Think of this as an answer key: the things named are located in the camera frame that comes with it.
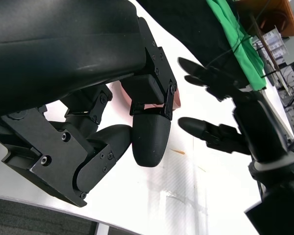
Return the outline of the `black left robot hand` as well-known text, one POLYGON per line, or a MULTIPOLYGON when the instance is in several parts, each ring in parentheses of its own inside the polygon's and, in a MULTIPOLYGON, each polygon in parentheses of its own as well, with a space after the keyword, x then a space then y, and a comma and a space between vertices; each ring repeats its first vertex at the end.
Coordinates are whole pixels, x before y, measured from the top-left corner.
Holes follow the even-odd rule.
POLYGON ((164 155, 177 82, 127 0, 0 0, 3 162, 78 207, 131 147, 164 155))

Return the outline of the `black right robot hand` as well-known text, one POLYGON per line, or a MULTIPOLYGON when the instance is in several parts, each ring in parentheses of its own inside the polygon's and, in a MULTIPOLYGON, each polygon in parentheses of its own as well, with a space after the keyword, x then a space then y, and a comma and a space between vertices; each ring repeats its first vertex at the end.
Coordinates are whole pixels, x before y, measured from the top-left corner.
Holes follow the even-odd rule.
POLYGON ((294 141, 288 142, 272 109, 257 91, 245 92, 238 77, 215 67, 205 68, 185 58, 178 58, 180 67, 188 73, 185 80, 205 87, 219 101, 231 98, 235 104, 234 119, 239 130, 218 126, 203 120, 181 117, 179 126, 206 142, 209 148, 251 155, 259 163, 280 160, 294 150, 294 141))

